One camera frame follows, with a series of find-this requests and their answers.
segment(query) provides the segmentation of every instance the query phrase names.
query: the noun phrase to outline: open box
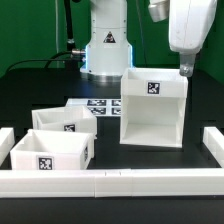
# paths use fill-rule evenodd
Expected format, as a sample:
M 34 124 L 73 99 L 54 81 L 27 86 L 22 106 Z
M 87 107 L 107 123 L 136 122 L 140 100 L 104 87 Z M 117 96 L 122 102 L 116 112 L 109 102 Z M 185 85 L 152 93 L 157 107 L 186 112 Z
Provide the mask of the open box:
M 126 69 L 120 143 L 182 147 L 187 88 L 178 69 Z
M 93 134 L 29 130 L 11 150 L 13 170 L 86 169 L 94 157 Z
M 32 110 L 33 129 L 97 134 L 96 117 L 86 106 Z

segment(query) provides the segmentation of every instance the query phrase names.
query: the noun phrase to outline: black cable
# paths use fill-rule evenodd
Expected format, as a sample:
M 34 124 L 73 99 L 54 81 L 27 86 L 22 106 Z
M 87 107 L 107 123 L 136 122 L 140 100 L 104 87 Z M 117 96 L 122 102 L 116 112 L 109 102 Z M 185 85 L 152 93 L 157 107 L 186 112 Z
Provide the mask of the black cable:
M 13 67 L 15 67 L 18 64 L 27 63 L 27 62 L 46 62 L 46 61 L 70 61 L 71 59 L 30 59 L 30 60 L 24 60 L 16 62 L 12 65 L 10 65 L 7 69 L 5 74 L 7 74 Z
M 75 41 L 73 39 L 73 26 L 72 26 L 72 14 L 70 0 L 64 0 L 65 16 L 67 25 L 67 50 L 76 48 Z
M 142 19 L 141 19 L 141 12 L 140 12 L 140 8 L 139 8 L 138 0 L 136 0 L 136 8 L 137 8 L 138 21 L 139 21 L 140 32 L 141 32 L 141 41 L 142 41 L 142 48 L 143 48 L 143 54 L 144 54 L 144 61 L 145 61 L 145 66 L 147 66 L 147 58 L 146 58 L 146 52 L 145 52 L 145 40 L 144 40 L 144 35 L 143 35 Z
M 52 56 L 50 59 L 56 59 L 56 58 L 58 58 L 58 57 L 60 57 L 60 56 L 62 56 L 62 55 L 71 55 L 71 51 L 63 51 L 63 52 L 59 52 L 59 53 L 57 53 L 57 54 L 55 54 L 54 56 Z M 49 65 L 51 64 L 51 62 L 52 61 L 48 61 L 47 63 L 46 63 L 46 65 L 44 66 L 44 68 L 48 68 L 49 67 Z

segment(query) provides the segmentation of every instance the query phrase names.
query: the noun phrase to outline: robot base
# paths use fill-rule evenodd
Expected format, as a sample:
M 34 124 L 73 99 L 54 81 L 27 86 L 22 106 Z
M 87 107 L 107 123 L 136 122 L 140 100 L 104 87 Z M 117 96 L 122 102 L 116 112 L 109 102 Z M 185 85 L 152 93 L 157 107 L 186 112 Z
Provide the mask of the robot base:
M 120 83 L 122 75 L 106 75 L 106 74 L 96 74 L 94 72 L 88 71 L 85 66 L 80 69 L 81 78 L 87 79 L 98 83 Z

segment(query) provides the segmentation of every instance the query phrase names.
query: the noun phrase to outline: black tabletop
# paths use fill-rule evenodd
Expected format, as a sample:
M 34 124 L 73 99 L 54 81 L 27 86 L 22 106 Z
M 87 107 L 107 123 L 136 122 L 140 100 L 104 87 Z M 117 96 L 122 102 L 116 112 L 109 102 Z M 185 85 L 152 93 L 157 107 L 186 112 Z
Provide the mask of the black tabletop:
M 16 142 L 32 128 L 31 110 L 65 106 L 69 98 L 120 98 L 120 85 L 99 85 L 64 69 L 15 69 L 0 79 L 0 128 Z M 189 79 L 183 147 L 120 145 L 120 118 L 97 119 L 88 169 L 217 168 L 203 128 L 224 129 L 224 86 L 195 71 Z M 11 169 L 9 156 L 1 169 Z M 2 223 L 223 223 L 223 196 L 0 199 Z

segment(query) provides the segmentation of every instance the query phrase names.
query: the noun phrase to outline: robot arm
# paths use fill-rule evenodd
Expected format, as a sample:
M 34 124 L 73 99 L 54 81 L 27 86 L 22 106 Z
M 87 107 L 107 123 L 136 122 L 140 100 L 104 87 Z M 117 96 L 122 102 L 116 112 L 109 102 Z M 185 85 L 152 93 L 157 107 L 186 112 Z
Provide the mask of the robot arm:
M 157 6 L 155 11 L 169 10 L 170 49 L 180 54 L 180 74 L 192 76 L 195 56 L 215 18 L 217 0 L 151 0 L 150 5 Z M 155 21 L 163 19 L 160 14 L 157 13 Z

